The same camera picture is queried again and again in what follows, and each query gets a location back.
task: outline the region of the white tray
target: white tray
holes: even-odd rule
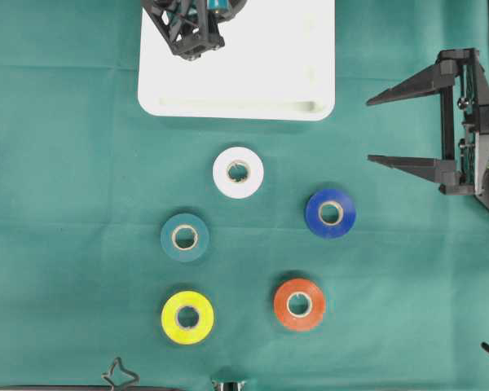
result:
[[[154,116],[319,121],[335,104],[335,1],[249,0],[226,46],[173,56],[146,12],[139,104]]]

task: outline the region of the green cloth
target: green cloth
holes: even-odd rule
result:
[[[479,48],[489,76],[487,1],[337,0],[337,105],[316,123],[149,116],[140,20],[138,0],[0,0],[0,384],[102,384],[120,355],[142,384],[192,391],[489,390],[489,213],[366,160],[439,156],[438,97],[364,105],[442,49]],[[233,145],[265,165],[247,200],[212,180]],[[338,240],[304,222],[325,186],[358,211]],[[202,261],[161,249],[178,212],[209,227]],[[313,332],[273,315],[286,275],[327,295]],[[199,345],[161,331],[181,288],[216,311]]]

